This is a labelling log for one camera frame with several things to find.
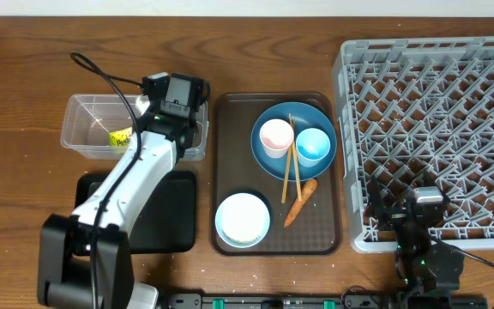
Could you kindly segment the yellow snack wrapper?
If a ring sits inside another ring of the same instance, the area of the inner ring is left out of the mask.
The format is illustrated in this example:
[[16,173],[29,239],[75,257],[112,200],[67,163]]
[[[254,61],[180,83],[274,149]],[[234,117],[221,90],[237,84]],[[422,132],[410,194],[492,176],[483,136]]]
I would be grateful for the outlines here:
[[108,134],[109,145],[112,147],[128,147],[132,133],[131,127],[110,132]]

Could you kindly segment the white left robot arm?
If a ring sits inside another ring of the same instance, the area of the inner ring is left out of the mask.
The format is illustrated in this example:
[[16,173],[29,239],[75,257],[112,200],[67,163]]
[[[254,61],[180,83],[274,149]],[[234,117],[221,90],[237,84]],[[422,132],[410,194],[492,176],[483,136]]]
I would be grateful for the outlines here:
[[148,105],[99,188],[72,215],[41,228],[37,299],[51,308],[154,308],[157,288],[134,278],[130,234],[159,182],[191,148],[210,85],[179,73],[142,79]]

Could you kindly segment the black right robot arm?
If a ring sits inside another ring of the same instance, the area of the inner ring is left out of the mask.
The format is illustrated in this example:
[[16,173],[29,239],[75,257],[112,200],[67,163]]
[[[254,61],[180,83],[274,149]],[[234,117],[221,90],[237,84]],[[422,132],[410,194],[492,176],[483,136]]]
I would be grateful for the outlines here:
[[389,300],[389,308],[451,308],[450,293],[460,288],[464,257],[431,240],[428,231],[443,220],[449,197],[425,173],[422,185],[405,190],[387,206],[375,176],[368,184],[367,212],[377,228],[395,233],[395,267],[406,286]]

